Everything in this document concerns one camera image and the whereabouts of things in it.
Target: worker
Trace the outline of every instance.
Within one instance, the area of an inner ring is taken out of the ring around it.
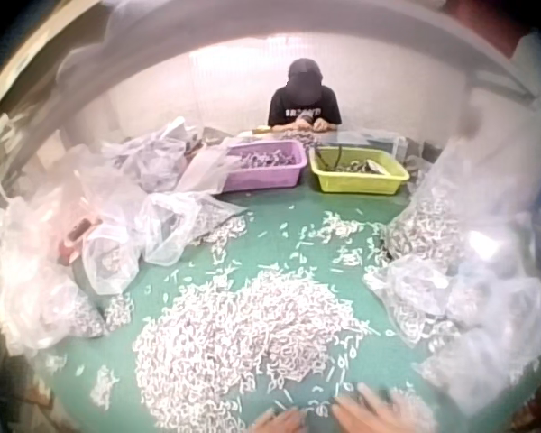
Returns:
[[[323,86],[323,74],[314,60],[298,59],[289,67],[289,81],[270,101],[272,131],[334,131],[341,124],[335,92]]]
[[[366,404],[359,404],[350,397],[336,398],[333,415],[343,431],[347,433],[415,433],[413,420],[407,419],[408,411],[404,401],[383,402],[377,394],[362,383],[359,393]],[[304,415],[298,410],[288,410],[274,416],[266,411],[249,429],[251,433],[299,433],[305,431]]]

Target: hand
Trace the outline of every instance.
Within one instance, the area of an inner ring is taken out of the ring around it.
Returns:
[[[331,129],[331,124],[329,124],[325,119],[317,119],[315,124],[313,124],[313,131],[316,133],[324,133]]]
[[[249,433],[302,433],[303,415],[296,409],[274,416],[272,409],[264,412],[249,428]]]
[[[381,401],[379,396],[362,383],[359,392],[366,400],[368,407],[362,406],[350,397],[337,397],[338,404],[333,405],[333,414],[348,433],[415,433],[406,416],[408,411],[401,410],[403,401],[394,401],[394,405]]]
[[[305,119],[301,119],[300,117],[295,120],[292,125],[294,126],[294,129],[298,131],[310,131],[313,129],[309,122],[307,122]]]

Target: plastic bag filled with parts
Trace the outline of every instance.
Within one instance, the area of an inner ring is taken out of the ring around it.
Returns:
[[[217,200],[207,194],[190,193],[189,195],[200,205],[200,212],[190,236],[192,240],[209,234],[223,224],[224,221],[245,210],[245,207]]]
[[[524,369],[541,355],[541,281],[493,282],[481,326],[497,341],[510,370]]]
[[[20,284],[0,261],[0,324],[9,354],[32,356],[69,335],[102,335],[100,314],[64,270],[45,262],[39,268]]]
[[[145,240],[144,261],[162,266],[176,263],[188,244],[243,211],[207,194],[150,194],[137,219]]]
[[[508,361],[497,342],[476,328],[413,367],[472,415],[509,386]]]
[[[144,191],[169,192],[187,168],[185,152],[191,141],[184,119],[179,117],[157,132],[122,144],[105,143],[102,153],[112,166]]]
[[[363,281],[385,306],[389,320],[401,339],[409,347],[414,347],[425,337],[429,318],[424,311],[416,309],[409,301],[397,295],[390,287],[389,275],[389,266],[378,269],[371,267],[365,273]]]
[[[147,263],[171,266],[192,241],[201,206],[188,194],[150,194],[137,219]]]
[[[430,261],[406,255],[388,269],[390,290],[415,309],[443,316],[449,299],[449,278]]]
[[[117,295],[136,277],[140,255],[126,227],[103,223],[84,241],[82,263],[96,293]]]
[[[416,254],[443,269],[464,258],[468,227],[531,208],[541,186],[541,109],[525,109],[496,135],[469,134],[447,144],[408,207],[388,226],[394,258]]]
[[[475,327],[416,367],[470,415],[541,355],[539,279],[491,280],[481,295],[486,300],[473,318]]]
[[[464,262],[451,279],[446,316],[461,329],[476,327],[484,318],[491,285],[497,275],[483,263]]]

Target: green table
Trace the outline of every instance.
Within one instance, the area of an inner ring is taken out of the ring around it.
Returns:
[[[243,286],[246,278],[259,272],[259,265],[272,263],[289,263],[291,269],[297,269],[298,259],[290,259],[298,242],[298,232],[302,226],[322,225],[325,211],[338,213],[342,219],[362,222],[388,223],[407,204],[405,195],[395,197],[375,197],[358,195],[326,195],[318,191],[316,181],[306,173],[302,184],[295,189],[256,191],[252,194],[226,194],[223,200],[248,207],[252,211],[247,216],[247,233],[233,239],[226,246],[227,256],[222,265],[213,265],[213,256],[208,244],[187,248],[179,263],[171,268],[141,264],[141,270],[128,292],[134,301],[135,310],[132,322],[117,329],[109,336],[98,339],[67,338],[49,352],[55,355],[67,355],[66,366],[50,375],[41,372],[45,382],[60,398],[69,415],[72,416],[85,432],[150,432],[154,427],[154,418],[147,408],[141,404],[141,396],[134,376],[135,356],[132,350],[133,340],[141,332],[143,318],[157,317],[164,307],[163,295],[169,298],[178,296],[177,285],[170,280],[170,275],[178,269],[179,283],[184,277],[192,277],[194,283],[206,282],[210,276],[207,271],[230,263],[235,259],[242,263],[232,278],[234,290]],[[280,233],[279,227],[288,222],[289,237]],[[366,239],[372,236],[372,230],[365,229],[352,236],[353,243],[348,247],[362,247],[365,252]],[[471,432],[499,431],[505,425],[512,412],[541,383],[541,366],[536,373],[529,373],[516,389],[506,393],[484,412],[473,419],[465,420],[449,400],[436,393],[411,368],[412,363],[426,358],[425,350],[420,347],[408,348],[398,336],[385,336],[392,325],[387,318],[385,308],[362,282],[363,266],[343,267],[344,273],[331,271],[332,260],[337,256],[336,250],[345,244],[343,240],[334,238],[328,244],[315,242],[314,246],[305,247],[307,257],[305,266],[316,266],[317,281],[334,284],[342,299],[353,301],[354,314],[361,320],[370,320],[371,327],[381,332],[381,336],[367,336],[362,341],[357,358],[352,360],[347,371],[347,382],[366,382],[372,387],[406,388],[406,382],[414,385],[418,395],[435,411],[441,431],[454,433],[469,430]],[[75,269],[78,281],[85,281],[82,269]],[[151,293],[145,288],[151,286]],[[93,295],[99,305],[104,306],[108,299]],[[36,358],[36,365],[41,371],[41,359]],[[90,400],[89,394],[96,383],[96,372],[103,364],[115,371],[120,382],[112,390],[110,409],[103,411]],[[84,365],[85,371],[77,377],[75,371]],[[316,399],[311,388],[321,384],[325,388],[321,398],[325,400],[335,393],[335,381],[325,384],[324,379],[318,381],[311,376],[301,384],[288,386],[290,393],[299,407],[307,406],[307,402]],[[267,395],[267,380],[257,378],[257,391],[251,398],[243,397],[243,420],[249,424],[260,413],[272,406],[272,402],[280,400],[287,403],[282,392]],[[337,431],[331,418],[319,418],[311,413],[308,417],[310,431]]]

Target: pink plastic tray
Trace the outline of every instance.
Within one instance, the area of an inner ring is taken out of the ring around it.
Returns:
[[[307,156],[303,145],[296,140],[236,144],[229,154],[241,155],[245,152],[274,152],[276,150],[282,150],[288,155],[294,155],[295,164],[233,171],[226,180],[224,192],[297,186],[300,172],[307,165]]]

